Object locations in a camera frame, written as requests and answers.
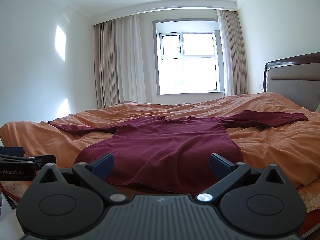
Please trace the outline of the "maroon long-sleeve shirt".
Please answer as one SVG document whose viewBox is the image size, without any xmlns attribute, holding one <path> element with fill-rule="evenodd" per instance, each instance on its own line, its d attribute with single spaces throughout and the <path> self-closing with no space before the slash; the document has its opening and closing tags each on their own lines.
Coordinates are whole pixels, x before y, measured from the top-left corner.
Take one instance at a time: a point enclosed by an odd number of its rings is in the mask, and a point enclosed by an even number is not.
<svg viewBox="0 0 320 240">
<path fill-rule="evenodd" d="M 99 127 L 98 132 L 111 137 L 84 148 L 75 162 L 91 163 L 111 153 L 114 167 L 104 177 L 108 184 L 142 184 L 166 192 L 198 194 L 216 181 L 209 169 L 211 154 L 232 163 L 244 159 L 228 128 L 280 127 L 304 120 L 302 113 L 256 111 L 219 118 L 144 116 Z"/>
</svg>

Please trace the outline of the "bedroom window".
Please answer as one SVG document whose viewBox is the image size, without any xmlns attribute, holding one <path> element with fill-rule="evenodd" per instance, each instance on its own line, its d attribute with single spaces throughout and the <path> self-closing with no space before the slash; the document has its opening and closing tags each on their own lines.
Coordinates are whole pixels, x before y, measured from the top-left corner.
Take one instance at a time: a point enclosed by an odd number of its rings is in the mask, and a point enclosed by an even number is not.
<svg viewBox="0 0 320 240">
<path fill-rule="evenodd" d="M 158 95 L 224 93 L 224 66 L 217 19 L 153 22 Z"/>
</svg>

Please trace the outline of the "floral bed sheet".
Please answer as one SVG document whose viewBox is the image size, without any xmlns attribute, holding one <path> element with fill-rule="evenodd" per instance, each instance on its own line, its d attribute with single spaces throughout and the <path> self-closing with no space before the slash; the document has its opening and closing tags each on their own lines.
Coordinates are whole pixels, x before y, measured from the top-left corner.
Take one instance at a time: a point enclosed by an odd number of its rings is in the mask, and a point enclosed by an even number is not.
<svg viewBox="0 0 320 240">
<path fill-rule="evenodd" d="M 31 182 L 29 181 L 1 181 L 1 188 L 11 198 L 21 198 Z"/>
</svg>

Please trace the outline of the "orange duvet cover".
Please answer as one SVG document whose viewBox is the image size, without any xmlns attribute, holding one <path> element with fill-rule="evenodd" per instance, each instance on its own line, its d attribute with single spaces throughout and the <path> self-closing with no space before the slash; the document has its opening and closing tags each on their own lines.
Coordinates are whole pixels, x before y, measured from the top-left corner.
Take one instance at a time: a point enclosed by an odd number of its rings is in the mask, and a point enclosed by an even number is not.
<svg viewBox="0 0 320 240">
<path fill-rule="evenodd" d="M 21 146 L 26 155 L 53 154 L 61 167 L 70 167 L 83 148 L 110 138 L 107 133 L 72 135 L 60 125 L 107 126 L 141 116 L 180 118 L 231 116 L 244 110 L 303 113 L 305 121 L 278 128 L 230 128 L 228 134 L 239 145 L 245 162 L 252 167 L 277 163 L 302 194 L 319 194 L 319 114 L 275 93 L 228 96 L 182 105 L 122 102 L 99 110 L 88 110 L 47 122 L 12 121 L 1 127 L 5 146 Z"/>
</svg>

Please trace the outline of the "left beige curtain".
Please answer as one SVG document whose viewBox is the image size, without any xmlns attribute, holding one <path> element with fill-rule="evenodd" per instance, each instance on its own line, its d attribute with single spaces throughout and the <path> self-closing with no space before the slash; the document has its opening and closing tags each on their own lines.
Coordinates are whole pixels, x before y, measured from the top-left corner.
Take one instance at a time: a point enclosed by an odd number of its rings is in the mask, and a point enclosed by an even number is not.
<svg viewBox="0 0 320 240">
<path fill-rule="evenodd" d="M 98 108 L 124 101 L 146 102 L 137 15 L 94 26 L 93 60 Z"/>
</svg>

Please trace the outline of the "beige curtain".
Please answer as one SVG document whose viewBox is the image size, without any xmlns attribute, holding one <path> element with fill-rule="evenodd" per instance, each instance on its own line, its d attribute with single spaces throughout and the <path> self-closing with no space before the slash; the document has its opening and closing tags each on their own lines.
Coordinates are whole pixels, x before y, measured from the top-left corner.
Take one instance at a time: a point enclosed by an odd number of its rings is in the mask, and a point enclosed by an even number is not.
<svg viewBox="0 0 320 240">
<path fill-rule="evenodd" d="M 146 102 L 137 15 L 94 26 L 93 60 L 98 108 L 124 101 Z"/>
<path fill-rule="evenodd" d="M 248 92 L 248 70 L 242 29 L 236 11 L 218 10 L 225 96 Z"/>
</svg>

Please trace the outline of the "right beige curtain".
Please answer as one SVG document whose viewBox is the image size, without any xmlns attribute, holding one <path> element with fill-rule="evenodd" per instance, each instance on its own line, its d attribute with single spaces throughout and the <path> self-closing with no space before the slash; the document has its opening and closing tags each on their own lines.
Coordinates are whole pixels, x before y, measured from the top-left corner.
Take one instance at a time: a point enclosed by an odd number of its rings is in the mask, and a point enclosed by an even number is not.
<svg viewBox="0 0 320 240">
<path fill-rule="evenodd" d="M 248 92 L 248 70 L 242 29 L 236 11 L 218 10 L 225 96 Z"/>
</svg>

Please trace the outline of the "dark wood padded headboard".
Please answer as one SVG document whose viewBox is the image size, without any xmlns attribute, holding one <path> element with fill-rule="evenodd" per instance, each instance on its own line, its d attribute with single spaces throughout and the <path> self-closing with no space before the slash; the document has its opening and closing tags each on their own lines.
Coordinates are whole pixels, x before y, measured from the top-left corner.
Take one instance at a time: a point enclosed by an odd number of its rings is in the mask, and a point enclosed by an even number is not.
<svg viewBox="0 0 320 240">
<path fill-rule="evenodd" d="M 268 62 L 264 92 L 277 93 L 312 112 L 319 112 L 319 52 Z"/>
</svg>

